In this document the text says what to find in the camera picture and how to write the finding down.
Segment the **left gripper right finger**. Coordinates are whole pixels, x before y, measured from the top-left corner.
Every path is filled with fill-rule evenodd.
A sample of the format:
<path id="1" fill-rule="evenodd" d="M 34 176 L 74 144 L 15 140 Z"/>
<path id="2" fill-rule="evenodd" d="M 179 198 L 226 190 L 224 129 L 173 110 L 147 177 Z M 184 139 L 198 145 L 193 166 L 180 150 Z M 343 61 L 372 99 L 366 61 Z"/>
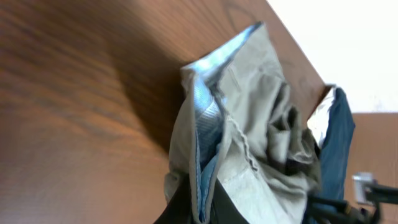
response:
<path id="1" fill-rule="evenodd" d="M 226 193 L 219 180 L 211 202 L 210 224 L 248 224 Z"/>

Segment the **khaki shorts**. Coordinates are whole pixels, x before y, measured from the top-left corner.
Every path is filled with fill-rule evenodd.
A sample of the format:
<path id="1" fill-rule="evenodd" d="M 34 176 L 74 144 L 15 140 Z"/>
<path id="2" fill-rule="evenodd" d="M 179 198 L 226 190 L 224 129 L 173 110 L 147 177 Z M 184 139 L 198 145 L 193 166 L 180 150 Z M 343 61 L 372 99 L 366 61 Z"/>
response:
<path id="1" fill-rule="evenodd" d="M 167 204 L 188 175 L 193 223 L 210 223 L 217 180 L 248 223 L 301 223 L 320 165 L 266 25 L 249 26 L 181 74 Z"/>

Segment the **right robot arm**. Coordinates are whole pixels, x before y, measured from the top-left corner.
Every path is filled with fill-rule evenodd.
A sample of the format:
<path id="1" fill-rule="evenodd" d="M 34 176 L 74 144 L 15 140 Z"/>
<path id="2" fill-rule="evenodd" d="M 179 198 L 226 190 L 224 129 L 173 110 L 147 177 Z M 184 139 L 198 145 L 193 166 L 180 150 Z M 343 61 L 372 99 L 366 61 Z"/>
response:
<path id="1" fill-rule="evenodd" d="M 354 208 L 345 200 L 330 200 L 311 195 L 307 200 L 302 223 L 377 224 L 381 220 L 379 205 L 370 212 L 364 208 Z"/>

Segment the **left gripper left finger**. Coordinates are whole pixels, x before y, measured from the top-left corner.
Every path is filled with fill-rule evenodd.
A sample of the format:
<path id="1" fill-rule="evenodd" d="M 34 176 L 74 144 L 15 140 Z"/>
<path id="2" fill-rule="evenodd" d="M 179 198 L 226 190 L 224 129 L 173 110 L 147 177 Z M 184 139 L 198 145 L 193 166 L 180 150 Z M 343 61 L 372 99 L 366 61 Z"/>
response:
<path id="1" fill-rule="evenodd" d="M 186 175 L 170 202 L 154 224 L 192 224 L 190 179 Z"/>

